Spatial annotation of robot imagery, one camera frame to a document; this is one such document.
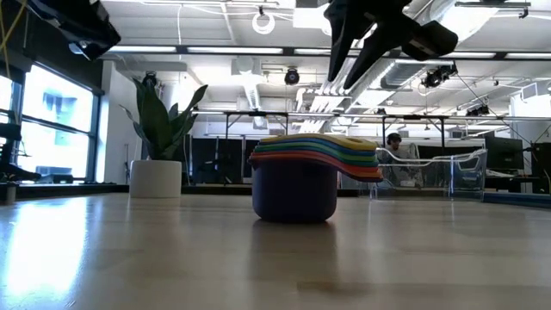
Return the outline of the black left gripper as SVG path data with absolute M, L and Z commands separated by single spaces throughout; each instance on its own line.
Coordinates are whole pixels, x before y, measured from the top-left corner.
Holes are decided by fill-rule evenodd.
M 55 27 L 73 53 L 89 61 L 99 59 L 121 41 L 100 0 L 27 0 L 26 6 Z

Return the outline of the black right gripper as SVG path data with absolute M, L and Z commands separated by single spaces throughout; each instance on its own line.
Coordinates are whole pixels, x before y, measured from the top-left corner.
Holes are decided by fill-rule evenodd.
M 324 17 L 331 25 L 331 55 L 328 81 L 333 82 L 348 57 L 354 39 L 374 31 L 344 82 L 348 90 L 386 52 L 406 43 L 414 31 L 414 20 L 403 13 L 412 0 L 329 0 Z M 368 21 L 365 29 L 364 17 Z

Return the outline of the yellow measuring cup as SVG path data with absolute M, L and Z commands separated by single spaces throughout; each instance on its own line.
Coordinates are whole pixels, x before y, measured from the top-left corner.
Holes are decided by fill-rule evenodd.
M 324 141 L 356 151 L 375 151 L 378 145 L 365 139 L 351 138 L 347 136 L 328 135 L 322 133 L 297 133 L 261 139 L 262 143 L 278 143 L 289 141 Z

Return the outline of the blue measuring cup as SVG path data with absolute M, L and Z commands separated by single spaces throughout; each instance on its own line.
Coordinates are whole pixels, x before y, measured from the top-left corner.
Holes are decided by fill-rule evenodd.
M 356 151 L 344 148 L 324 141 L 307 141 L 299 139 L 298 141 L 278 142 L 278 143 L 262 143 L 260 142 L 255 151 L 283 151 L 283 150 L 310 150 L 319 151 L 327 154 L 340 155 L 343 157 L 372 157 L 376 154 L 375 151 Z

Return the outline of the green measuring cup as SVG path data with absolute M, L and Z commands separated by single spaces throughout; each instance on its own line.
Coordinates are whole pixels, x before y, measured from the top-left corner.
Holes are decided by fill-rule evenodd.
M 347 164 L 368 166 L 379 163 L 375 151 L 351 151 L 314 143 L 258 145 L 254 149 L 254 153 L 265 152 L 317 152 Z

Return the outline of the teal measuring cup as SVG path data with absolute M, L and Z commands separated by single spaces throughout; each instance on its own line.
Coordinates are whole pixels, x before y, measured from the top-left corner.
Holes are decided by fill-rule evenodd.
M 326 162 L 326 163 L 339 162 L 342 164 L 363 166 L 363 167 L 377 167 L 379 165 L 378 160 L 373 157 L 368 157 L 367 159 L 362 159 L 362 160 L 354 160 L 354 159 L 345 158 L 340 155 L 333 155 L 333 154 L 327 154 L 324 152 L 310 151 L 310 150 L 283 150 L 283 151 L 266 151 L 266 152 L 254 151 L 251 154 L 251 158 L 260 157 L 260 156 L 272 156 L 272 155 L 280 155 L 283 157 L 294 156 L 295 158 L 304 158 L 304 159 L 306 158 L 321 159 L 323 162 Z

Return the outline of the red measuring cup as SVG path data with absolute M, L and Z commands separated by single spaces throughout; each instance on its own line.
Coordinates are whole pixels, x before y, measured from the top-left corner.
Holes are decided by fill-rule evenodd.
M 251 162 L 267 161 L 267 160 L 302 160 L 307 162 L 316 162 L 328 164 L 330 167 L 346 173 L 353 177 L 371 178 L 381 174 L 381 169 L 375 167 L 359 166 L 346 164 L 345 162 L 336 159 L 332 156 L 321 152 L 313 151 L 297 151 L 297 152 L 253 152 L 249 160 Z

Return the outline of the orange measuring cup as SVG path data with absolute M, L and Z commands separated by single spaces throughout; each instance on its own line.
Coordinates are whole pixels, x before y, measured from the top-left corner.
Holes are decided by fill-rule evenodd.
M 249 162 L 252 164 L 275 161 L 299 161 L 310 164 L 324 164 L 358 181 L 379 182 L 383 178 L 382 172 L 378 167 L 361 167 L 345 164 L 335 158 L 316 152 L 297 152 L 289 154 L 270 153 L 268 155 L 253 154 L 249 157 Z

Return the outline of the purple measuring cup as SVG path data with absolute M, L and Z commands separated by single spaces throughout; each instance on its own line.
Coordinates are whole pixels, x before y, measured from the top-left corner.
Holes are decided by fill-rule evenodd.
M 303 160 L 269 160 L 253 165 L 252 206 L 261 220 L 320 223 L 337 207 L 337 170 Z

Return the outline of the clear plastic basket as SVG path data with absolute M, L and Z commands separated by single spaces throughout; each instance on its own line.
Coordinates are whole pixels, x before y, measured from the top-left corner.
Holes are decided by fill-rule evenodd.
M 480 199 L 486 180 L 487 151 L 436 156 L 397 158 L 379 148 L 380 183 L 369 185 L 369 196 L 378 198 Z

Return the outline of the person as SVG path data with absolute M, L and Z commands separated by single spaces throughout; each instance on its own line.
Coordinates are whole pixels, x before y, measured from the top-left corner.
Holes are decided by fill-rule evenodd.
M 400 143 L 392 143 L 391 145 L 387 144 L 387 149 L 392 153 L 396 158 L 401 159 L 410 159 L 410 153 L 406 149 L 400 147 Z

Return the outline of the green succulent plant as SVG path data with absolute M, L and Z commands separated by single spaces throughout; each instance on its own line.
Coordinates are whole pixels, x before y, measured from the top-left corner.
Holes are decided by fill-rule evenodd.
M 203 99 L 208 85 L 202 85 L 195 91 L 188 106 L 182 112 L 175 103 L 170 109 L 159 99 L 154 86 L 145 85 L 133 79 L 136 88 L 136 105 L 139 120 L 133 118 L 132 112 L 121 108 L 133 123 L 135 133 L 145 144 L 151 160 L 171 161 L 176 149 L 182 144 L 183 137 L 194 126 L 197 115 L 193 109 Z

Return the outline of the white plant pot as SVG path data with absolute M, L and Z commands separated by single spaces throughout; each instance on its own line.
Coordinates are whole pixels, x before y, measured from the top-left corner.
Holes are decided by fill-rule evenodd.
M 134 160 L 130 168 L 131 198 L 172 199 L 182 191 L 182 163 L 167 160 Z

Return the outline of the black computer monitor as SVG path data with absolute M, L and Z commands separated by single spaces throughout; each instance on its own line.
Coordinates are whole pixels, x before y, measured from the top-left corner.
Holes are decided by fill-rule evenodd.
M 486 167 L 490 170 L 521 170 L 524 167 L 520 139 L 485 137 Z

